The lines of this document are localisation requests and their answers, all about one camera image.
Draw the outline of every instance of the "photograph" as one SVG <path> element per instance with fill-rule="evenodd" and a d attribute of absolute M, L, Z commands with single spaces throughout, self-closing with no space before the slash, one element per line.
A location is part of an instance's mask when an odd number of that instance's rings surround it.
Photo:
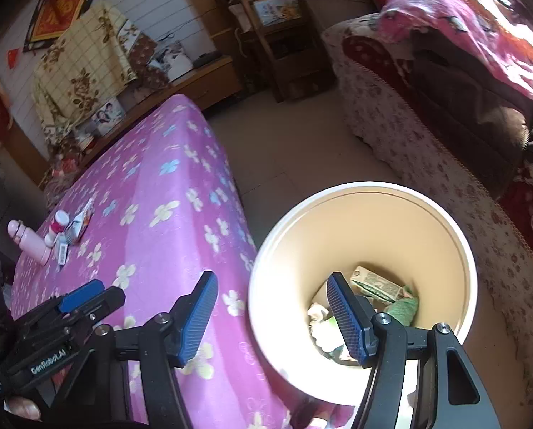
<path fill-rule="evenodd" d="M 105 102 L 91 117 L 100 135 L 106 135 L 125 117 L 125 111 L 117 98 L 112 97 Z"/>

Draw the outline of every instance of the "green cloth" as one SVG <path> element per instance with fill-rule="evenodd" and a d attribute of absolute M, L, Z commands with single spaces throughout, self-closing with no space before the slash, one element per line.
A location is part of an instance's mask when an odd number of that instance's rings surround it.
<path fill-rule="evenodd" d="M 413 295 L 413 292 L 409 289 L 407 285 L 404 287 L 404 290 L 409 294 Z M 391 305 L 386 306 L 384 309 L 384 313 L 392 315 L 395 319 L 402 323 L 402 325 L 409 326 L 417 313 L 418 307 L 419 300 L 417 297 L 406 298 L 397 300 Z"/>

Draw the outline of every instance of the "pink water bottle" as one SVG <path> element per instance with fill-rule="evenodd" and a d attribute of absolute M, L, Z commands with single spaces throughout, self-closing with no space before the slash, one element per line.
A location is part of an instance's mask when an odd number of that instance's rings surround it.
<path fill-rule="evenodd" d="M 12 220 L 7 227 L 11 239 L 28 256 L 38 261 L 42 266 L 48 262 L 52 250 L 46 246 L 40 237 L 30 227 L 26 227 L 22 221 Z"/>

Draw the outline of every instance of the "floral cloth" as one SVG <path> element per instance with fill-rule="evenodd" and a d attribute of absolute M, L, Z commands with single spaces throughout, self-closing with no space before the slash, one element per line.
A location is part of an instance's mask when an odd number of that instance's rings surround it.
<path fill-rule="evenodd" d="M 403 183 L 453 216 L 467 237 L 477 273 L 502 309 L 525 365 L 533 405 L 533 252 L 505 211 L 431 134 L 400 94 L 364 66 L 365 38 L 345 21 L 323 34 L 345 102 L 346 121 Z M 390 65 L 384 58 L 382 65 Z"/>
<path fill-rule="evenodd" d="M 60 143 L 137 78 L 117 34 L 126 17 L 100 1 L 76 20 L 34 68 L 32 97 L 47 141 Z"/>
<path fill-rule="evenodd" d="M 533 99 L 533 31 L 509 22 L 504 12 L 520 16 L 514 8 L 503 8 L 495 0 L 387 0 L 379 39 L 398 42 L 416 28 L 434 28 L 479 59 L 496 79 Z"/>
<path fill-rule="evenodd" d="M 201 273 L 219 278 L 219 298 L 195 358 L 177 377 L 196 428 L 280 429 L 289 411 L 271 390 L 246 316 L 256 256 L 224 150 L 197 107 L 176 95 L 107 151 L 58 208 L 74 216 L 94 198 L 94 214 L 60 269 L 22 255 L 12 293 L 14 317 L 91 279 L 116 285 L 125 305 L 114 329 L 169 311 Z M 48 218 L 40 227 L 43 236 Z M 279 395 L 292 390 L 281 383 Z M 141 372 L 130 364 L 134 418 L 146 421 Z"/>

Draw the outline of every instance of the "wall hanging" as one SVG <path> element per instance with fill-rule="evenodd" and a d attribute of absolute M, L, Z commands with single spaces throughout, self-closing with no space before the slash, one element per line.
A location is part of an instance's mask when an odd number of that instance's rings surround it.
<path fill-rule="evenodd" d="M 48 48 L 74 20 L 88 10 L 92 0 L 39 0 L 26 34 L 23 51 Z"/>

